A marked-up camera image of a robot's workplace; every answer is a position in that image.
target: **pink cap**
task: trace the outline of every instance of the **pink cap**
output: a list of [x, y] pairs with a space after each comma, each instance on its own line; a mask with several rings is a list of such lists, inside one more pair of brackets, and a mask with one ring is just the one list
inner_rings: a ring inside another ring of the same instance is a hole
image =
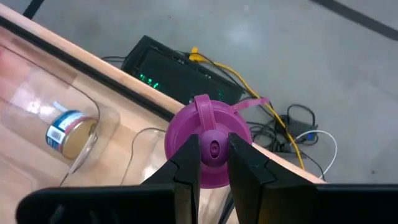
[[198, 134], [202, 161], [201, 188], [228, 185], [228, 134], [236, 133], [252, 143], [249, 127], [238, 110], [267, 102], [267, 98], [261, 98], [230, 106], [210, 100], [208, 95], [194, 97], [194, 102], [179, 111], [170, 122], [165, 136], [166, 158], [170, 159], [191, 134]]

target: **gray floor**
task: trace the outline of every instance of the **gray floor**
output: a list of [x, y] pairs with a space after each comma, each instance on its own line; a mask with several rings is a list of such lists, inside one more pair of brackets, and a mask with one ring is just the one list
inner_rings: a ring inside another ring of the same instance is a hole
[[[28, 1], [0, 2], [22, 12]], [[398, 27], [397, 1], [342, 2]], [[34, 21], [98, 56], [126, 55], [144, 34], [174, 49], [197, 46], [278, 112], [291, 103], [316, 112], [338, 141], [328, 181], [398, 182], [398, 42], [308, 0], [46, 0]], [[257, 109], [244, 116], [267, 119]], [[303, 150], [326, 167], [333, 143], [321, 136]]]

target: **yellow cable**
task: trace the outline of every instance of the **yellow cable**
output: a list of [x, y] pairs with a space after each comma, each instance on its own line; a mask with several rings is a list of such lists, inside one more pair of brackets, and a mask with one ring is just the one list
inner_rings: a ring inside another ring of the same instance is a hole
[[[197, 53], [197, 52], [198, 52], [198, 50], [197, 50], [196, 48], [192, 49], [192, 53]], [[197, 61], [197, 62], [208, 62], [207, 59], [203, 58], [203, 57], [200, 56], [200, 55], [192, 55], [192, 56], [194, 56], [194, 57], [190, 57], [190, 60], [195, 60], [195, 61]], [[218, 63], [218, 62], [213, 62], [213, 63], [214, 63], [215, 65], [219, 66], [220, 68], [223, 68], [223, 69], [225, 69], [225, 70], [231, 72], [232, 74], [234, 74], [234, 75], [242, 82], [242, 84], [244, 85], [244, 87], [245, 87], [253, 96], [255, 96], [255, 97], [257, 97], [257, 98], [260, 98], [260, 96], [259, 96], [254, 90], [252, 90], [252, 89], [250, 88], [250, 86], [248, 85], [248, 83], [246, 83], [246, 81], [243, 79], [243, 77], [242, 77], [238, 72], [235, 72], [232, 68], [230, 68], [230, 67], [228, 67], [228, 66], [226, 66], [226, 65], [223, 65], [223, 64], [221, 64], [221, 63]], [[276, 119], [278, 120], [278, 122], [280, 123], [280, 125], [281, 125], [283, 128], [286, 128], [286, 125], [284, 124], [284, 122], [282, 121], [282, 119], [279, 117], [279, 115], [275, 112], [275, 110], [272, 109], [272, 107], [271, 107], [268, 103], [266, 103], [266, 104], [264, 104], [264, 105], [272, 112], [272, 114], [274, 114], [274, 116], [276, 117]], [[287, 138], [288, 138], [289, 141], [292, 143], [292, 145], [293, 145], [293, 147], [294, 147], [294, 149], [295, 149], [295, 151], [296, 151], [296, 154], [297, 154], [297, 157], [298, 157], [298, 161], [300, 161], [301, 168], [302, 168], [303, 170], [305, 170], [305, 168], [304, 168], [304, 163], [303, 163], [303, 159], [301, 158], [301, 153], [300, 153], [299, 147], [297, 146], [297, 144], [296, 144], [296, 142], [294, 141], [293, 137], [292, 137], [288, 132], [286, 132], [286, 135], [287, 135]]]

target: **black device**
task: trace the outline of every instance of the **black device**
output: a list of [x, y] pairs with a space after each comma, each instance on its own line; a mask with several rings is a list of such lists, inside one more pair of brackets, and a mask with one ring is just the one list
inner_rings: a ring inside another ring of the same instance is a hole
[[185, 105], [202, 94], [233, 105], [243, 94], [240, 86], [146, 35], [126, 57], [121, 70]]
[[[314, 184], [231, 133], [228, 175], [240, 223], [396, 223], [398, 185]], [[197, 135], [141, 185], [50, 188], [31, 193], [25, 223], [198, 223]]]

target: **pink strap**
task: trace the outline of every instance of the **pink strap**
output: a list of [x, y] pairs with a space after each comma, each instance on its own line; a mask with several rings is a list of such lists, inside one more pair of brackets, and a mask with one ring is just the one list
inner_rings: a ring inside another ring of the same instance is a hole
[[200, 125], [203, 131], [216, 129], [216, 121], [214, 119], [213, 107], [208, 95], [199, 95], [193, 98], [195, 107], [197, 108]]
[[232, 105], [230, 109], [232, 110], [232, 113], [236, 113], [241, 109], [249, 108], [252, 106], [257, 106], [261, 104], [268, 103], [269, 100], [266, 97], [259, 98], [259, 99], [247, 99], [240, 101], [239, 103], [236, 103], [235, 105]]

